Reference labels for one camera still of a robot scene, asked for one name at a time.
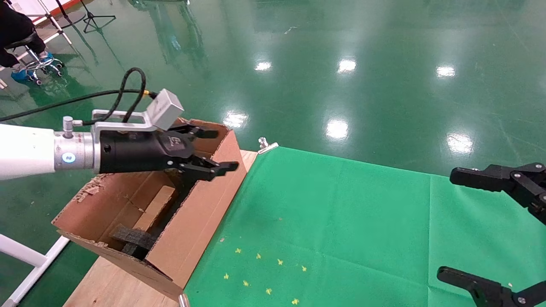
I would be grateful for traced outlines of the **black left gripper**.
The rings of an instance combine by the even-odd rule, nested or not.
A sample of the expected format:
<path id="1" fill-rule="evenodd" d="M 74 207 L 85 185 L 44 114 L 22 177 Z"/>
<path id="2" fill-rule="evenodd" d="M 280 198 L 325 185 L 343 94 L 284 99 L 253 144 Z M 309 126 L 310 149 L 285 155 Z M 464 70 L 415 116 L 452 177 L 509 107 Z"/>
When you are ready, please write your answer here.
<path id="1" fill-rule="evenodd" d="M 215 139 L 218 130 L 193 124 L 166 131 L 103 131 L 99 173 L 132 173 L 176 169 L 186 180 L 212 181 L 236 171 L 237 161 L 216 162 L 194 155 L 195 139 Z"/>

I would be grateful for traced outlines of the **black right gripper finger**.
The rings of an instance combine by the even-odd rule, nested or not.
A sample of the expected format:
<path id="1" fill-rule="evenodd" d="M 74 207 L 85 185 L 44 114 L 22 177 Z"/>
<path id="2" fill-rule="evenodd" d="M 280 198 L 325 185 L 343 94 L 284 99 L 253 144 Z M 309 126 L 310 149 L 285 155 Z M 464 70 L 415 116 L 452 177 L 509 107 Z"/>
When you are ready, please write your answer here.
<path id="1" fill-rule="evenodd" d="M 546 223 L 546 167 L 530 163 L 519 167 L 488 165 L 485 169 L 454 168 L 451 183 L 491 192 L 505 192 L 542 224 Z"/>
<path id="2" fill-rule="evenodd" d="M 441 266 L 439 281 L 468 291 L 477 307 L 536 307 L 546 301 L 546 282 L 541 281 L 520 292 L 513 292 L 498 282 Z"/>

